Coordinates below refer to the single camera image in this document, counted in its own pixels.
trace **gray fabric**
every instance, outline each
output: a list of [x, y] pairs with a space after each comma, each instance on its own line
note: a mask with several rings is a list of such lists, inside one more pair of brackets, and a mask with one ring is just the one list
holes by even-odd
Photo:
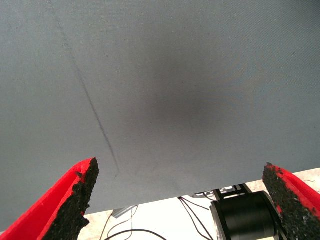
[[319, 10], [0, 1], [0, 231], [89, 157], [89, 213], [320, 167]]

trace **black rubber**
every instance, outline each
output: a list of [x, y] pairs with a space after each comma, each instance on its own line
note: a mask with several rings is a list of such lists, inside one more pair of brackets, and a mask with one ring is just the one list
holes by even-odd
[[84, 183], [73, 186], [74, 194], [61, 206], [43, 240], [77, 240], [82, 228], [89, 224], [81, 213], [89, 208], [88, 202], [99, 174], [97, 159], [92, 159]]
[[320, 240], [319, 219], [304, 207], [298, 196], [277, 177], [274, 167], [264, 168], [263, 183], [275, 206], [281, 207], [280, 219], [288, 240]]

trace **gray cloth backdrop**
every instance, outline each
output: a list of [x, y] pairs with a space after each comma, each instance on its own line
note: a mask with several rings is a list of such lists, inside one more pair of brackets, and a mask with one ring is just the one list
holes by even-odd
[[0, 231], [97, 157], [87, 213], [320, 167], [320, 3], [0, 1]]

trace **red foam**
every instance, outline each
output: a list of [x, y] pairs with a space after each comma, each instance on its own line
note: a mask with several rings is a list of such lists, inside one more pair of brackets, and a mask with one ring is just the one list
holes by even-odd
[[291, 172], [271, 164], [267, 167], [274, 170], [276, 175], [284, 181], [286, 187], [297, 195], [300, 203], [320, 220], [320, 194]]
[[73, 194], [73, 186], [80, 181], [85, 182], [92, 159], [83, 160], [74, 165], [0, 236], [0, 240], [41, 240], [56, 219], [60, 207]]

